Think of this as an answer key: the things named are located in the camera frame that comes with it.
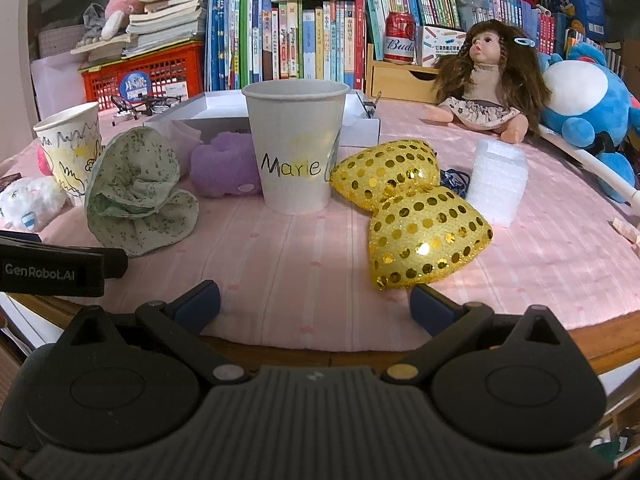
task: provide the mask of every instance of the purple fluffy object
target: purple fluffy object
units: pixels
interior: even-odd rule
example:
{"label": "purple fluffy object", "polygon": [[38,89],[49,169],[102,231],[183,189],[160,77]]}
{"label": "purple fluffy object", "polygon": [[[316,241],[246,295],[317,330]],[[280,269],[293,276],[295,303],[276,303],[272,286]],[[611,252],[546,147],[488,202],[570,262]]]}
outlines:
{"label": "purple fluffy object", "polygon": [[262,192],[250,134],[222,132],[191,152],[191,183],[202,196],[244,196]]}

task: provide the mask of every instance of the white foam block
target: white foam block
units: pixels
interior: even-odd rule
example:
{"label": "white foam block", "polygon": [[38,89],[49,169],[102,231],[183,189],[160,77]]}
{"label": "white foam block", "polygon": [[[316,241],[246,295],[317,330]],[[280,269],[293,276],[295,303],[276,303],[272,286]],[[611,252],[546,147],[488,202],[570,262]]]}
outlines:
{"label": "white foam block", "polygon": [[513,222],[527,187],[525,153],[501,140],[480,139],[466,200],[494,226]]}

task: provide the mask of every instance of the blue plush toy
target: blue plush toy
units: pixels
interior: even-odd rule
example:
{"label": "blue plush toy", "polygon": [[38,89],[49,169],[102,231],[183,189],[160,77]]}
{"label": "blue plush toy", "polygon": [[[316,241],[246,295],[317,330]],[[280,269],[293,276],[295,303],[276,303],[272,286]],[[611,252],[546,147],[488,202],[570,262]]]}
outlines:
{"label": "blue plush toy", "polygon": [[[636,176],[617,148],[629,125],[640,132],[640,104],[626,85],[607,68],[604,54],[587,43],[576,44],[563,60],[558,54],[541,59],[551,101],[542,112],[542,124],[566,142],[596,156],[634,186]],[[599,179],[616,202],[625,200]]]}

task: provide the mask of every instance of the beige turtleneck sweater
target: beige turtleneck sweater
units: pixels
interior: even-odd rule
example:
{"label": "beige turtleneck sweater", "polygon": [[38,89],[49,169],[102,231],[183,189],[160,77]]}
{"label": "beige turtleneck sweater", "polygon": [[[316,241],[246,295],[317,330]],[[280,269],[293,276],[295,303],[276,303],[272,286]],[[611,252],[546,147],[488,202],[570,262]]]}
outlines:
{"label": "beige turtleneck sweater", "polygon": [[467,101],[487,101],[498,106],[504,106],[498,97],[500,87],[500,67],[476,63],[471,72],[471,84],[465,90],[462,98]]}

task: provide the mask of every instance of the cup rim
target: cup rim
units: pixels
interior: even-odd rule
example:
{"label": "cup rim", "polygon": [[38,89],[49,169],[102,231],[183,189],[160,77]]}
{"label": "cup rim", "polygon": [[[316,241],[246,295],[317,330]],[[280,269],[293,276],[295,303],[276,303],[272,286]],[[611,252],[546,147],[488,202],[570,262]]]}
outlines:
{"label": "cup rim", "polygon": [[[309,79],[309,81],[318,81],[318,79]],[[336,81],[325,81],[326,83],[333,83],[338,85],[339,88],[337,90],[333,90],[331,92],[319,92],[315,94],[263,94],[261,92],[253,92],[251,90],[252,87],[257,87],[260,85],[264,85],[265,83],[271,83],[272,81],[260,81],[258,83],[251,83],[250,85],[245,86],[241,92],[245,97],[251,97],[253,99],[264,99],[268,101],[317,101],[319,99],[327,99],[331,97],[338,97],[344,94],[348,94],[351,91],[351,87],[345,83],[340,83]]]}
{"label": "cup rim", "polygon": [[91,110],[92,108],[97,108],[97,107],[98,107],[98,103],[95,101],[91,103],[84,103],[81,105],[72,106],[71,108],[62,110],[61,112],[53,114],[47,117],[46,119],[40,121],[38,124],[36,124],[33,127],[33,129],[36,132],[39,132],[45,129],[48,130],[49,128],[58,126],[59,124],[62,124],[65,121],[68,121],[69,119],[78,117],[79,115]]}

